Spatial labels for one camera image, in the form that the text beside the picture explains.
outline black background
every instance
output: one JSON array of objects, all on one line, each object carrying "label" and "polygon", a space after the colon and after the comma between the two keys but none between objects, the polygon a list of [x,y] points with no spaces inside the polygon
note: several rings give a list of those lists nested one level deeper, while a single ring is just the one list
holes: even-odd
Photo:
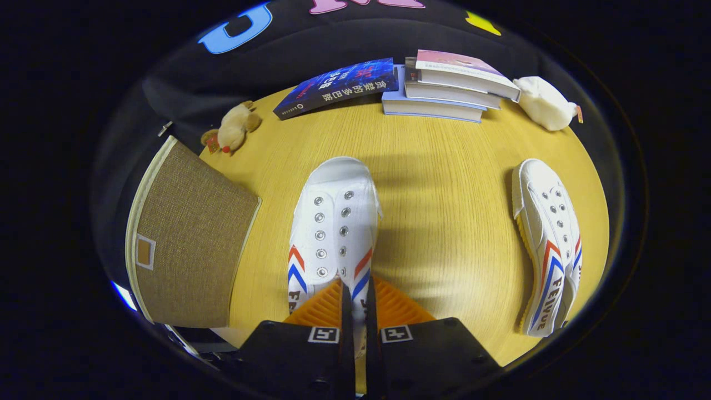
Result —
[{"label": "black background", "polygon": [[[709,263],[700,247],[709,231],[700,145],[708,129],[697,100],[707,85],[695,79],[708,69],[702,10],[691,2],[489,3],[468,8],[508,26],[526,21],[607,85],[639,136],[651,190],[648,243],[616,307],[546,370],[490,395],[702,397],[709,381],[701,342]],[[4,241],[18,256],[9,265],[19,267],[8,269],[21,272],[4,285],[8,398],[36,391],[237,397],[146,335],[123,309],[93,251],[86,181],[102,124],[129,85],[167,51],[244,7],[61,1],[15,3],[3,12],[10,33],[3,166],[6,193],[17,195],[6,209]],[[306,10],[301,17],[309,17]]]}]

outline blue letter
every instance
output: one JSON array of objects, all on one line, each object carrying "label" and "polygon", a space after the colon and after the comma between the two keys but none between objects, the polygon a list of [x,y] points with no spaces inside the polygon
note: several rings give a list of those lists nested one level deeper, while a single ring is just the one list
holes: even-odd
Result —
[{"label": "blue letter", "polygon": [[226,53],[234,48],[240,47],[259,35],[272,22],[272,13],[267,9],[268,3],[269,2],[246,10],[237,16],[238,18],[246,16],[252,22],[252,26],[246,31],[237,36],[230,36],[225,30],[229,22],[225,22],[210,31],[210,33],[204,35],[198,43],[204,44],[212,54]]}]

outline wooden table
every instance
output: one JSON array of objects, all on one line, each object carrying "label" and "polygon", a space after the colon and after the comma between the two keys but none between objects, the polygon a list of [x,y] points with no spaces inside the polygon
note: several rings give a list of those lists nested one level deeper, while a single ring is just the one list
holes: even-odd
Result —
[{"label": "wooden table", "polygon": [[[548,132],[510,101],[481,124],[384,115],[380,96],[352,99],[280,121],[272,112],[291,90],[255,102],[264,119],[230,156],[201,158],[263,200],[232,292],[230,326],[240,346],[262,320],[287,317],[287,254],[301,188],[324,160],[352,156],[370,169],[385,218],[372,271],[437,318],[459,318],[500,364],[539,339],[517,331],[533,267],[511,210],[511,171],[527,158],[550,165],[577,212],[585,254],[576,315],[595,291],[609,219],[590,157],[567,127]],[[358,363],[361,390],[363,363]]]}]

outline white label patch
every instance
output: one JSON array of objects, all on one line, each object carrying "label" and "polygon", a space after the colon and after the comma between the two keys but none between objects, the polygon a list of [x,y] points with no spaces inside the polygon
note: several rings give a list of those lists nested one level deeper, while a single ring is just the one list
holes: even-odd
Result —
[{"label": "white label patch", "polygon": [[152,271],[155,254],[156,241],[136,233],[136,264]]},{"label": "white label patch", "polygon": [[408,340],[412,340],[412,334],[410,333],[410,329],[407,325],[382,328],[380,336],[383,339],[383,343],[406,342]]},{"label": "white label patch", "polygon": [[313,327],[309,335],[310,343],[338,343],[340,329],[335,327]]}]

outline pink book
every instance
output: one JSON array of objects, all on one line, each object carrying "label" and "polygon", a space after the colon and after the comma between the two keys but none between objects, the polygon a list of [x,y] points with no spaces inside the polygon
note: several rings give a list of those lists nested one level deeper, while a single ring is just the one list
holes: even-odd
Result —
[{"label": "pink book", "polygon": [[518,102],[521,90],[491,65],[474,57],[418,50],[419,81],[431,85],[480,90]]}]

